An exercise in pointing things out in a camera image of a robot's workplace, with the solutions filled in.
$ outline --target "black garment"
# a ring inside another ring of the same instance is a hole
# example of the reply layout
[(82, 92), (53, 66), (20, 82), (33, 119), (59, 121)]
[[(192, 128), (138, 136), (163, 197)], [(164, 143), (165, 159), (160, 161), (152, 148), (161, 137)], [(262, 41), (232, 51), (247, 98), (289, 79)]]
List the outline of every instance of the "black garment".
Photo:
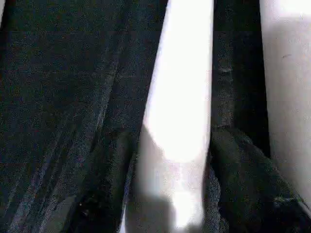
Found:
[[(115, 219), (96, 226), (115, 231), (165, 7), (165, 0), (6, 2), (1, 232), (44, 232), (57, 205), (73, 197), (70, 222), (94, 193), (109, 203), (101, 213)], [(117, 192), (103, 195), (103, 179)]]
[(220, 213), (231, 233), (311, 232), (302, 200), (246, 134), (213, 129), (210, 150), (221, 186)]

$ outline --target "white surface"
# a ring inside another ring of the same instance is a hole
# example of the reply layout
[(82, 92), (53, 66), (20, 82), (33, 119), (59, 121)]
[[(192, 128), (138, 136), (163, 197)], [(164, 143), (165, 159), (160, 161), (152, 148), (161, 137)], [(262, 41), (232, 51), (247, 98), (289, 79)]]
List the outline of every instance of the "white surface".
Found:
[(3, 14), (3, 9), (4, 9), (4, 3), (5, 3), (5, 0), (0, 0), (0, 24), (2, 22), (2, 14)]
[(272, 157), (311, 207), (311, 1), (261, 0)]
[[(202, 182), (210, 133), (212, 19), (212, 0), (168, 3), (133, 179), (137, 188), (128, 203), (132, 208), (126, 212), (126, 225), (132, 224), (135, 233), (158, 232), (159, 222), (154, 223), (153, 218), (159, 213), (170, 218), (169, 223), (160, 222), (168, 224), (169, 229), (163, 228), (163, 232), (187, 232), (190, 225), (196, 229), (202, 225)], [(165, 202), (169, 213), (159, 211), (148, 217), (144, 210), (150, 208), (141, 205), (152, 205), (152, 201), (142, 201), (142, 196)]]

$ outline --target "bright light patch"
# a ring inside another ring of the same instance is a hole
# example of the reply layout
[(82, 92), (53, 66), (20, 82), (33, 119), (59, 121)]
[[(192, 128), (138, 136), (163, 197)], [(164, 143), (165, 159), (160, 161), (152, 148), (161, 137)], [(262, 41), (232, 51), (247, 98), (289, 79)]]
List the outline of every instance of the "bright light patch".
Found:
[(195, 205), (189, 192), (178, 192), (173, 196), (176, 228), (184, 228), (190, 224), (195, 212)]

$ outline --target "crumpled fabric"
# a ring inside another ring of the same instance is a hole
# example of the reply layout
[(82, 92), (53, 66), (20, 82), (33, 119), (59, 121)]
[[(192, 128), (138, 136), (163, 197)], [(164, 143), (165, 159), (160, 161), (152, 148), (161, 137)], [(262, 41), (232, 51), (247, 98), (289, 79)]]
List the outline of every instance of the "crumpled fabric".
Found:
[(303, 200), (245, 133), (230, 127), (212, 129), (210, 151), (221, 187), (220, 214), (229, 232), (311, 232)]

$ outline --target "dark fabric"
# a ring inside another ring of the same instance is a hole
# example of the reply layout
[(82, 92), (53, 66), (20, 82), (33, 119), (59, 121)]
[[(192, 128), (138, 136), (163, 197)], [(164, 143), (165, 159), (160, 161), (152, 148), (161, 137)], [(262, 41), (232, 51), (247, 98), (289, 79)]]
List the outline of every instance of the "dark fabric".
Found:
[(272, 161), (237, 129), (214, 129), (212, 165), (221, 186), (220, 213), (232, 233), (306, 233), (311, 220)]
[[(165, 0), (6, 2), (1, 232), (44, 232), (61, 201), (76, 198), (70, 218), (87, 193), (99, 194), (107, 203), (101, 213), (112, 219), (96, 229), (115, 230), (165, 7)], [(111, 196), (103, 195), (103, 176)]]
[(212, 127), (241, 129), (269, 157), (259, 0), (217, 1), (212, 80)]

